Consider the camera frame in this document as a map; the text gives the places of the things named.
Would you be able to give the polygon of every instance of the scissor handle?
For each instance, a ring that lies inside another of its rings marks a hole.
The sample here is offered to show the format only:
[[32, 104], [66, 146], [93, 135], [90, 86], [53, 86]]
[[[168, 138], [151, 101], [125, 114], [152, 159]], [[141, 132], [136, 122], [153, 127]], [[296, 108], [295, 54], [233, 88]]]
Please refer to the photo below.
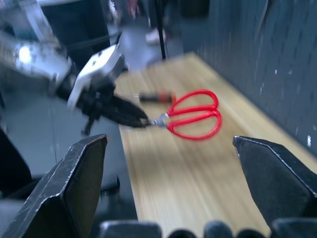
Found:
[[[195, 107], [190, 107], [190, 108], [183, 108], [183, 109], [178, 109], [178, 110], [175, 109], [175, 107], [178, 104], [180, 104], [181, 102], [183, 102], [185, 99], [192, 97], [192, 96], [196, 96], [196, 95], [202, 95], [202, 94], [210, 96], [213, 99], [213, 104], [195, 106]], [[201, 114], [199, 116], [192, 117], [192, 118], [171, 121], [170, 123], [168, 123], [166, 125], [166, 128], [170, 132], [172, 132], [173, 134], [175, 134], [181, 138], [184, 138], [184, 139], [188, 139], [188, 140], [206, 140], [206, 139], [209, 139], [210, 137], [214, 136], [219, 131], [221, 124], [222, 124], [221, 114], [217, 110], [218, 105], [219, 105], [219, 101], [218, 101], [217, 96], [209, 90], [202, 89], [202, 90], [196, 90], [196, 91], [193, 91], [191, 93], [188, 93], [188, 94], [184, 95], [183, 97], [181, 97], [180, 99], [178, 99], [175, 103], [172, 104], [170, 109], [166, 112], [167, 115], [169, 117], [173, 117], [173, 116], [178, 116], [178, 115], [193, 113], [193, 112], [205, 112], [205, 113]], [[198, 136], [191, 136], [191, 135], [184, 135], [182, 133], [175, 131], [175, 127], [186, 125], [186, 124], [191, 124], [191, 123], [198, 122], [198, 121], [210, 118], [210, 117], [216, 117], [217, 123], [216, 123], [216, 126], [206, 134], [198, 135]]]

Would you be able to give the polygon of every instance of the red scissors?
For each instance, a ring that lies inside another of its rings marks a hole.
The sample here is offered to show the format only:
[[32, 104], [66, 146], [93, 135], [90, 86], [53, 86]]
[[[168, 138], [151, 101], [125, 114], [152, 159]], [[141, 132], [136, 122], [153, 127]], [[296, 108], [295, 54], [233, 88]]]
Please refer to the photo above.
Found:
[[[178, 110], [175, 109], [175, 107], [178, 106], [185, 99], [188, 99], [192, 96], [197, 96], [197, 95], [210, 96], [213, 99], [213, 104], [201, 105], [201, 106], [195, 106], [195, 107], [189, 107], [189, 108], [182, 108], [182, 109], [178, 109]], [[178, 100], [176, 100], [176, 102], [174, 102], [172, 104], [172, 106], [169, 108], [169, 110], [165, 114], [160, 116], [160, 118], [158, 120], [152, 120], [150, 125], [158, 125], [160, 127], [166, 127], [170, 132], [172, 132], [173, 134], [175, 134], [181, 138], [184, 138], [184, 139], [206, 140], [206, 139], [209, 139], [210, 137], [214, 136], [220, 130], [220, 127], [222, 124], [222, 119], [221, 119], [220, 112], [217, 110], [218, 105], [219, 105], [219, 101], [218, 101], [218, 98], [215, 95], [215, 93], [213, 93], [212, 91], [206, 90], [206, 89], [196, 90], [196, 91], [190, 92], [190, 93], [182, 96]], [[183, 115], [183, 114], [188, 114], [188, 113], [194, 113], [194, 112], [204, 112], [204, 113], [201, 115], [192, 117], [192, 118], [185, 118], [185, 119], [170, 121], [168, 123], [164, 122], [164, 120], [166, 118], [170, 118], [170, 117], [174, 117], [174, 116], [178, 116], [178, 115]], [[216, 117], [217, 123], [216, 123], [216, 126], [206, 134], [193, 136], [193, 135], [184, 135], [182, 133], [175, 131], [176, 127], [195, 123], [195, 122], [198, 122], [198, 121], [201, 121], [201, 120], [204, 120], [207, 118], [211, 118], [211, 117]]]

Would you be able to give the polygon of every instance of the pegboard wall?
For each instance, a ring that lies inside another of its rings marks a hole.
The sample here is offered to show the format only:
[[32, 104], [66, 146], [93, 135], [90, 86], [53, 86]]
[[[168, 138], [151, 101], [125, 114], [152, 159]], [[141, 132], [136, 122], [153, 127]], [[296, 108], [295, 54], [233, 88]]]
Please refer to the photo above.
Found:
[[317, 156], [317, 0], [211, 0], [208, 18], [182, 20], [195, 51]]

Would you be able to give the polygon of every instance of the wooden surface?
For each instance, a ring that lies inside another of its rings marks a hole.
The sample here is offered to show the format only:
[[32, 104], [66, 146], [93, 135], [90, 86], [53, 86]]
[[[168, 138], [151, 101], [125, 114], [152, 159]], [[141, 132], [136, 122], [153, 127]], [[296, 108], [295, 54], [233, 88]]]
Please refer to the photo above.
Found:
[[[158, 222], [165, 236], [176, 228], [189, 228], [201, 236], [210, 220], [223, 220], [234, 232], [253, 228], [268, 234], [232, 146], [233, 136], [283, 144], [317, 172], [312, 155], [193, 54], [124, 74], [116, 91], [131, 95], [172, 90], [179, 97], [201, 88], [212, 90], [219, 98], [223, 126], [212, 139], [186, 141], [156, 127], [120, 129], [139, 220]], [[207, 102], [206, 97], [198, 97], [184, 105]], [[154, 119], [167, 109], [162, 105], [142, 107]], [[184, 131], [196, 134], [211, 126], [208, 121]]]

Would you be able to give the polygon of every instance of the black pole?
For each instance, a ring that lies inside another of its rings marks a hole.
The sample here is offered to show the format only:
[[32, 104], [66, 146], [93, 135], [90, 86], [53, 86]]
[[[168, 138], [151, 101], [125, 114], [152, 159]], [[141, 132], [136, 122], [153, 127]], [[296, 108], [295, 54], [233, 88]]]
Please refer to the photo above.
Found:
[[160, 50], [162, 53], [162, 60], [166, 59], [165, 55], [165, 46], [164, 46], [164, 38], [163, 38], [163, 22], [162, 22], [162, 4], [160, 0], [154, 0], [155, 2], [155, 12], [158, 21], [158, 35], [159, 35], [159, 44]]

